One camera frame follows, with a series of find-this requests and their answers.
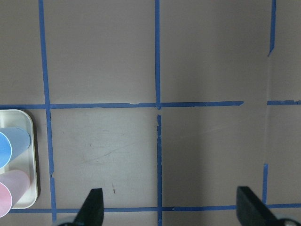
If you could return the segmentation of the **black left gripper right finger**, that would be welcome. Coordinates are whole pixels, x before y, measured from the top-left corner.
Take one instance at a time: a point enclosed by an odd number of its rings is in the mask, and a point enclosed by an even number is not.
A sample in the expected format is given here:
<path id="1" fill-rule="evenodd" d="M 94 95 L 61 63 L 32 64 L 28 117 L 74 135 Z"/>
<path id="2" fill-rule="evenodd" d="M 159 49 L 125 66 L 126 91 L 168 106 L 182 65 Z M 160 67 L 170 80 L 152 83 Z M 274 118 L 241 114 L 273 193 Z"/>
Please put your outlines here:
<path id="1" fill-rule="evenodd" d="M 247 186 L 236 191 L 236 215 L 242 226 L 281 226 L 282 221 Z"/>

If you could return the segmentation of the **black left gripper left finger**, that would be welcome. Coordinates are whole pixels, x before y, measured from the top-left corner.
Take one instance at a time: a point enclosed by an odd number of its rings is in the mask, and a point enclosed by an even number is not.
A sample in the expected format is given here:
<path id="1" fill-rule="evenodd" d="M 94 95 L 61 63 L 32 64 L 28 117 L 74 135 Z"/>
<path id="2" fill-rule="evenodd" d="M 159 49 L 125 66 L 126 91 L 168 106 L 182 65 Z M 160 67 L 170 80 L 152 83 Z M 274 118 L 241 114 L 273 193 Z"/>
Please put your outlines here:
<path id="1" fill-rule="evenodd" d="M 101 226 L 104 220 L 103 190 L 92 189 L 76 215 L 74 226 Z"/>

